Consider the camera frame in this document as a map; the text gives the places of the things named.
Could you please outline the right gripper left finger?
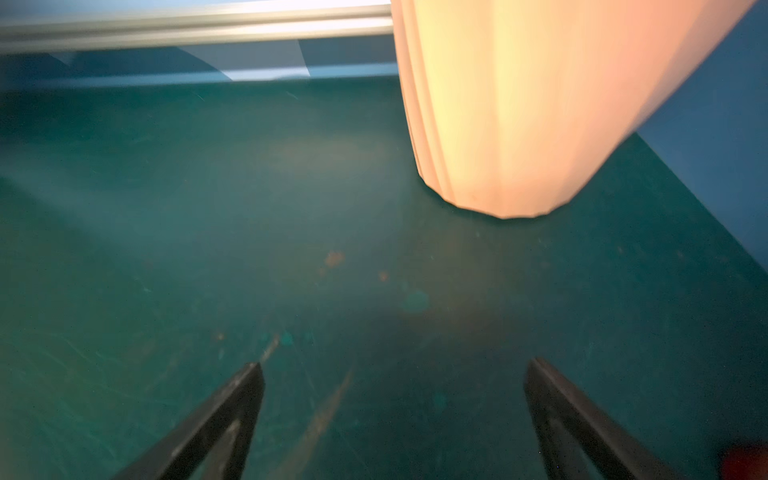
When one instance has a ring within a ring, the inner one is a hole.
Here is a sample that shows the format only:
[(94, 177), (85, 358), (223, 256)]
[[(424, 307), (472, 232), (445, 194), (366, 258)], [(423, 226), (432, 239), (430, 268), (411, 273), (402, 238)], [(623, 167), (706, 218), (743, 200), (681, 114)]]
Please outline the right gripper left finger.
[(116, 479), (239, 479), (265, 391), (262, 366), (247, 363)]

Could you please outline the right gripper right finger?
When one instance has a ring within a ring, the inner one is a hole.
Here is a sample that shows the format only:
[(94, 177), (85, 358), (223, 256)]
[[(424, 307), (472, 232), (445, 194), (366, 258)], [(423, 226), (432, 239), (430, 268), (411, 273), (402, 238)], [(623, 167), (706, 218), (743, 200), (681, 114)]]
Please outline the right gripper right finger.
[(545, 359), (528, 363), (524, 392), (550, 479), (589, 479), (588, 462), (604, 479), (683, 477)]

